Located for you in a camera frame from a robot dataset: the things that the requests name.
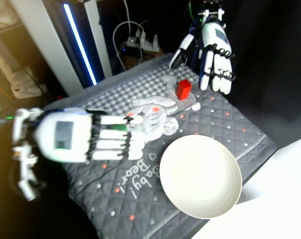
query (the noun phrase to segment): power strip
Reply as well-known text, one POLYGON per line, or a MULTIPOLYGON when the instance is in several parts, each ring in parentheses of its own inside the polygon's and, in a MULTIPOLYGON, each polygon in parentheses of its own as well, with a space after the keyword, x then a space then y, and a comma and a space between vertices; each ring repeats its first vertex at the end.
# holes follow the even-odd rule
POLYGON ((136 44, 134 43, 135 39, 140 39, 140 47, 141 49, 143 49, 144 51, 152 51, 152 52, 159 52, 159 44, 158 44, 158 37, 157 34, 155 34, 153 41, 149 42, 146 40, 146 33, 144 31, 139 31, 137 30, 135 33, 135 37, 131 37, 129 36, 127 38, 127 46, 130 47, 136 47, 136 44))

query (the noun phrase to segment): white robotic hand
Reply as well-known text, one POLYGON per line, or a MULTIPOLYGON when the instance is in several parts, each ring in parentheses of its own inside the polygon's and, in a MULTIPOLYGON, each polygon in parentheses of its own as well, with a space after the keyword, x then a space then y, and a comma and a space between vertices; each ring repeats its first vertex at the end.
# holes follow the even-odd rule
POLYGON ((230 58, 233 56, 229 41, 223 27, 218 22, 205 23, 202 29, 205 57, 200 89, 206 90, 212 79, 212 89, 229 94, 231 82, 235 79, 230 58))
POLYGON ((36 125, 33 140, 47 159, 64 163, 90 160, 137 160, 143 156, 145 134, 113 129, 114 125, 140 124, 141 116, 107 116, 103 111, 67 108, 44 112, 19 109, 13 123, 14 159, 20 161, 21 191, 28 201, 36 198, 31 186, 38 181, 32 171, 37 156, 26 138, 28 124, 36 125))

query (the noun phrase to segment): red block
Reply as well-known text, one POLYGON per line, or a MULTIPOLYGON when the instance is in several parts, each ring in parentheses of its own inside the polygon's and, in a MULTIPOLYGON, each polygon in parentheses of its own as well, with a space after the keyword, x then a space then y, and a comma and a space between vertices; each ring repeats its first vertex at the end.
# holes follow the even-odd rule
POLYGON ((188 80, 183 80, 178 83, 176 95, 180 101, 185 100, 191 91, 191 84, 188 80))

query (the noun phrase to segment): orange dot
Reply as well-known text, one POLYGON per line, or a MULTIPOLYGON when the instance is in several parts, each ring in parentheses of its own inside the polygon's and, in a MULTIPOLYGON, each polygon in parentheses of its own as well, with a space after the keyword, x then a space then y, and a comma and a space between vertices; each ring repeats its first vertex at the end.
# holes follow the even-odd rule
POLYGON ((159 107, 153 107, 152 111, 158 112, 159 111, 159 107))

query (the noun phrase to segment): gray quilted mat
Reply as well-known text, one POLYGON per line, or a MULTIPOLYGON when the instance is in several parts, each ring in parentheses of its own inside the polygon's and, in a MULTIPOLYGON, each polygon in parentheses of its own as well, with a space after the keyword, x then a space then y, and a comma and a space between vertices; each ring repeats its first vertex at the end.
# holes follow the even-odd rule
POLYGON ((101 239, 188 238, 203 220, 180 212, 166 197, 159 175, 161 155, 179 137, 202 134, 224 144, 247 179, 277 149, 221 94, 201 91, 188 67, 168 68, 170 57, 130 79, 82 100, 81 107, 111 115, 142 115, 147 145, 137 161, 64 164, 70 197, 86 212, 101 239), (179 101, 176 81, 188 79, 192 92, 179 101))

